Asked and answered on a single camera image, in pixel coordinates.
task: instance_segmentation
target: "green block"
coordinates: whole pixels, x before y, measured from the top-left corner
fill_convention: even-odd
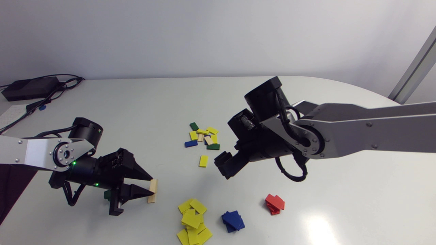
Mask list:
[[[192,130],[194,130],[194,131],[197,131],[199,128],[198,128],[198,126],[197,126],[197,124],[196,123],[191,123],[191,124],[189,124],[189,126],[191,126],[191,128],[192,128]]]
[[[207,146],[208,150],[219,150],[219,144],[213,144],[213,145],[209,145]]]
[[[110,190],[105,191],[104,193],[105,199],[107,199],[108,201],[110,201]]]

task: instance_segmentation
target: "paper sheet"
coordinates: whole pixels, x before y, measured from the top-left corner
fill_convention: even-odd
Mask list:
[[[26,113],[26,105],[11,105],[7,111],[0,116],[0,129],[18,120]]]

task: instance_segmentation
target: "stack of red blocks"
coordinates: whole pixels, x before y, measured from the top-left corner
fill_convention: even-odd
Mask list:
[[[285,210],[285,201],[283,201],[277,195],[274,197],[273,195],[268,194],[268,196],[265,198],[265,201],[266,201],[266,206],[271,212],[271,215],[279,214],[280,209]]]

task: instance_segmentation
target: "black power adapter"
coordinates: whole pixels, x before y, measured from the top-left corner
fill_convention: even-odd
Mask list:
[[[59,84],[57,77],[18,80],[1,93],[8,101],[46,98]]]

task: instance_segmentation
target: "silver arm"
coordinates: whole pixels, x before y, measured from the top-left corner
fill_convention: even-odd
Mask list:
[[[0,136],[0,163],[64,172],[69,169],[71,162],[93,148],[84,139],[21,139]]]
[[[278,115],[261,123],[308,158],[342,157],[361,150],[436,153],[436,102],[376,109],[351,104],[294,105],[307,112],[295,120],[288,111],[290,126],[303,142],[289,137]]]

